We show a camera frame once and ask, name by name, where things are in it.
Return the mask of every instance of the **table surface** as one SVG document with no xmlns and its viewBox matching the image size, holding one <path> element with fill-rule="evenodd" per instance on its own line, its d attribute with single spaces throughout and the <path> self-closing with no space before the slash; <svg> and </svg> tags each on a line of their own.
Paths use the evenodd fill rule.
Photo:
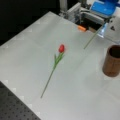
<svg viewBox="0 0 120 120">
<path fill-rule="evenodd" d="M 51 12 L 0 47 L 0 80 L 42 120 L 119 120 L 120 75 L 102 72 L 113 43 Z M 58 54 L 65 55 L 40 96 Z"/>
</svg>

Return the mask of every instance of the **machine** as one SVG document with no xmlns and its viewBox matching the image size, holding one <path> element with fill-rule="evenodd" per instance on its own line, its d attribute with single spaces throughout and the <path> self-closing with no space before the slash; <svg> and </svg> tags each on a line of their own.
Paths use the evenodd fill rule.
<svg viewBox="0 0 120 120">
<path fill-rule="evenodd" d="M 68 10 L 67 0 L 60 0 L 60 16 L 79 25 L 84 26 L 87 23 L 89 24 L 87 26 L 89 30 L 92 25 L 94 29 L 92 29 L 92 32 L 103 26 L 98 35 L 119 44 L 120 18 L 115 14 L 116 9 L 119 7 L 118 0 L 98 0 L 92 5 L 88 5 L 87 1 L 79 0 L 77 4 Z"/>
</svg>

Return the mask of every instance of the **mug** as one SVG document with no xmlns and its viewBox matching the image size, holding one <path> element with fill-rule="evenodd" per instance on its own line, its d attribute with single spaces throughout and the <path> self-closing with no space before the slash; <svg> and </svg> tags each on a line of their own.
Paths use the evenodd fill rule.
<svg viewBox="0 0 120 120">
<path fill-rule="evenodd" d="M 103 73 L 109 77 L 115 77 L 120 72 L 120 45 L 112 45 L 108 48 L 103 65 Z"/>
</svg>

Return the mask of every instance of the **green stem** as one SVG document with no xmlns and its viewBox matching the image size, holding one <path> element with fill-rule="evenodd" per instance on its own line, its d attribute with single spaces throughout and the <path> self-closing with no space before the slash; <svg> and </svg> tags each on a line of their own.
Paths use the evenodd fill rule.
<svg viewBox="0 0 120 120">
<path fill-rule="evenodd" d="M 43 90 L 43 92 L 42 92 L 41 98 L 43 97 L 43 95 L 44 95 L 44 93 L 45 93 L 45 90 L 47 89 L 47 86 L 48 86 L 48 84 L 49 84 L 49 82 L 50 82 L 50 79 L 51 79 L 51 77 L 52 77 L 52 74 L 53 74 L 54 70 L 55 70 L 55 69 L 53 69 L 52 72 L 51 72 L 51 74 L 50 74 L 50 77 L 49 77 L 49 79 L 48 79 L 48 81 L 47 81 L 47 84 L 46 84 L 46 86 L 45 86 L 45 88 L 44 88 L 44 90 Z"/>
</svg>

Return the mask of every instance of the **dark background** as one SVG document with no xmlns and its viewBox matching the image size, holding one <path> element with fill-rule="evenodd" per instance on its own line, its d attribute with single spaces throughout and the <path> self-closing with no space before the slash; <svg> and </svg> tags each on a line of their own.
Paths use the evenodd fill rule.
<svg viewBox="0 0 120 120">
<path fill-rule="evenodd" d="M 68 0 L 68 8 L 77 0 Z M 59 0 L 0 0 L 0 45 L 48 11 L 60 12 Z"/>
</svg>

